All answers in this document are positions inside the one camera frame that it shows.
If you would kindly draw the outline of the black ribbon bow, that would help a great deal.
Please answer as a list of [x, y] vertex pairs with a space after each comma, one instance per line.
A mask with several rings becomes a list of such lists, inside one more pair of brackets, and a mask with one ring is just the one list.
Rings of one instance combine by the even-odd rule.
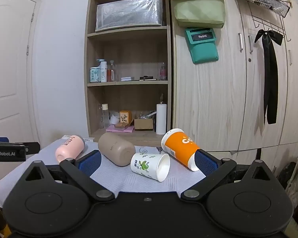
[[277, 122], [278, 112], [278, 64], [274, 44], [282, 45], [284, 36], [270, 30], [259, 30], [255, 42], [262, 39], [264, 51], [264, 122], [272, 125]]

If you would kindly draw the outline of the white pump bottle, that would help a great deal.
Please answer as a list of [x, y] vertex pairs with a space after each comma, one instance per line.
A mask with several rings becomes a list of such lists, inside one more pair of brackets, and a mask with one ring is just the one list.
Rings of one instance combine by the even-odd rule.
[[100, 82], [107, 82], [107, 62], [104, 59], [97, 59], [100, 68]]

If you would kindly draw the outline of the pink book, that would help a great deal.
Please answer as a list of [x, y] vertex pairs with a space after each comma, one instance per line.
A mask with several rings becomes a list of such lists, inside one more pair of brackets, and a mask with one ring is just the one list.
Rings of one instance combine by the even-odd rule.
[[128, 126], [128, 127], [116, 127], [115, 125], [110, 125], [106, 130], [106, 132], [111, 133], [132, 133], [134, 131], [134, 126]]

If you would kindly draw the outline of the green fabric pouch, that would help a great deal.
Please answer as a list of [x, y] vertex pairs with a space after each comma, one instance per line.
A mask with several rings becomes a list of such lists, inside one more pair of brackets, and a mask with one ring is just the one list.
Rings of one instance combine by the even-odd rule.
[[180, 27], [221, 29], [225, 24], [224, 0], [172, 0]]

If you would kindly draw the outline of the clear bottle white cap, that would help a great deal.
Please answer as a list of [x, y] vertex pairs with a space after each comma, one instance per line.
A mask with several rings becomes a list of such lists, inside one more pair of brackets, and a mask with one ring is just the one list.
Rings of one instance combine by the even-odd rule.
[[108, 104], [102, 104], [102, 127], [108, 128], [110, 126], [109, 107]]

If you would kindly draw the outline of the white door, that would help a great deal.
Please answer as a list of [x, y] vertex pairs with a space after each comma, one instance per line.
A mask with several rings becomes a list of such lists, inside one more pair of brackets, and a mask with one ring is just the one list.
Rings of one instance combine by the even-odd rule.
[[0, 0], [0, 136], [38, 141], [29, 44], [36, 3]]

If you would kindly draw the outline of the plastic-wrapped storage box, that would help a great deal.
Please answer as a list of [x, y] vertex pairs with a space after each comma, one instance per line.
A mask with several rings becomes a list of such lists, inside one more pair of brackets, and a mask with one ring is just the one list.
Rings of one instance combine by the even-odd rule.
[[97, 5], [95, 31], [163, 25], [163, 0], [121, 0]]

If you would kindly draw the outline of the light wood wardrobe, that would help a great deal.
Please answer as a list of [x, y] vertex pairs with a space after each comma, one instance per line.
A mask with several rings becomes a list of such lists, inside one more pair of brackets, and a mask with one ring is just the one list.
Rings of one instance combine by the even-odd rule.
[[[248, 151], [298, 141], [298, 3], [282, 18], [244, 0], [224, 0], [225, 24], [215, 30], [219, 59], [194, 64], [185, 29], [174, 19], [174, 128], [206, 151]], [[274, 26], [278, 64], [277, 121], [264, 122], [264, 51], [255, 36]]]

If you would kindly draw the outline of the pink small bottle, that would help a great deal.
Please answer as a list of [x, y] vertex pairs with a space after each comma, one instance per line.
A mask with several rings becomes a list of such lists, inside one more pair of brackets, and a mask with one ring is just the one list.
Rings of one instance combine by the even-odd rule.
[[167, 80], [167, 67], [166, 67], [164, 62], [161, 63], [159, 76], [160, 76], [161, 81], [166, 81]]

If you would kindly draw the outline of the teal Redmi pouch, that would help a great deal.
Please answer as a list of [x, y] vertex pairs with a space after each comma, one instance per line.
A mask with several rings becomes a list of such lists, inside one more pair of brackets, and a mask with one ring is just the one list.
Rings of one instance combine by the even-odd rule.
[[186, 40], [193, 64], [219, 60], [216, 35], [210, 28], [186, 28]]

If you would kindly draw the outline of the beige tumbler cup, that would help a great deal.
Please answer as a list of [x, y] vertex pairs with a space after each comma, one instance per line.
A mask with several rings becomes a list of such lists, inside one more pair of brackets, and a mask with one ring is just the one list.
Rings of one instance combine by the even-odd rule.
[[135, 146], [113, 133], [104, 133], [98, 140], [98, 150], [117, 166], [125, 167], [131, 163]]

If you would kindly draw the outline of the small cardboard box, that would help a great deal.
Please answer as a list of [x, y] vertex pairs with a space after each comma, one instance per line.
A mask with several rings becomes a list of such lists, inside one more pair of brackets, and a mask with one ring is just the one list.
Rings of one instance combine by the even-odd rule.
[[137, 131], [152, 130], [153, 129], [153, 119], [135, 119], [134, 129]]

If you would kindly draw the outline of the amber liquid bottle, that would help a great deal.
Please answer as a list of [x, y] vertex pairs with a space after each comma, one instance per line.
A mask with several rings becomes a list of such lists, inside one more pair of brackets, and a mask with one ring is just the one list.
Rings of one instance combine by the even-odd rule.
[[116, 81], [116, 71], [114, 61], [110, 60], [109, 65], [107, 67], [107, 81], [108, 82], [115, 82]]

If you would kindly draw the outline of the orange patterned box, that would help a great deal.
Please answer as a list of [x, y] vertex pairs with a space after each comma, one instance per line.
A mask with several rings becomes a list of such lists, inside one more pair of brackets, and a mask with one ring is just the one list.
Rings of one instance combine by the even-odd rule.
[[119, 112], [120, 123], [130, 124], [132, 120], [132, 112], [129, 110], [121, 110]]

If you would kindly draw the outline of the wooden open shelf unit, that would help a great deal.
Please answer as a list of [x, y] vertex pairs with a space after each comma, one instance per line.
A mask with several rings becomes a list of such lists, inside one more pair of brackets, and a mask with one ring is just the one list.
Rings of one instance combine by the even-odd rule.
[[[106, 132], [100, 127], [101, 105], [112, 112], [129, 110], [136, 118], [167, 105], [166, 127], [172, 125], [172, 30], [169, 0], [163, 0], [163, 25], [95, 31], [97, 5], [120, 0], [88, 0], [84, 45], [84, 86], [88, 133], [94, 141]], [[90, 68], [97, 59], [114, 61], [115, 82], [90, 83]], [[161, 63], [167, 80], [159, 76]]]

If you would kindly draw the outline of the white floral paper cup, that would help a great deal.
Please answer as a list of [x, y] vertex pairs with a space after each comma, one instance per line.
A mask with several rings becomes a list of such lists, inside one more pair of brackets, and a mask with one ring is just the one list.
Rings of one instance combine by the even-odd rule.
[[130, 163], [134, 173], [163, 182], [170, 170], [168, 154], [135, 153]]

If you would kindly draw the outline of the pink tumbler cup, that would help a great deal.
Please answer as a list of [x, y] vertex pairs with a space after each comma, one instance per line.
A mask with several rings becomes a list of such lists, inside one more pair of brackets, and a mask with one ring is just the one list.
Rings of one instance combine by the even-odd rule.
[[55, 157], [58, 163], [67, 158], [75, 159], [84, 149], [85, 140], [80, 136], [72, 135], [56, 149]]

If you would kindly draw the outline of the orange paper cup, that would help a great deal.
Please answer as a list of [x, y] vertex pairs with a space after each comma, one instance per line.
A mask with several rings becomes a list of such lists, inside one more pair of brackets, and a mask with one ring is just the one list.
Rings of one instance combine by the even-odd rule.
[[163, 151], [169, 153], [191, 171], [199, 171], [195, 153], [200, 147], [180, 128], [168, 131], [161, 139]]

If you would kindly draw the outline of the teal white can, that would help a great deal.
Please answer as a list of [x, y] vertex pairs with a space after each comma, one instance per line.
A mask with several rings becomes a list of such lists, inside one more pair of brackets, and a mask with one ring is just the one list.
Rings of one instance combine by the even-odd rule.
[[101, 69], [100, 67], [91, 67], [90, 68], [90, 83], [99, 83], [101, 81]]

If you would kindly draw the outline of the white paper towel roll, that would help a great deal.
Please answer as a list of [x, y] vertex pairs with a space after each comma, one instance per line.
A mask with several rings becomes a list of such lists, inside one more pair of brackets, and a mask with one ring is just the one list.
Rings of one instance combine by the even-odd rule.
[[164, 135], [166, 133], [167, 105], [164, 103], [157, 104], [156, 109], [156, 134]]

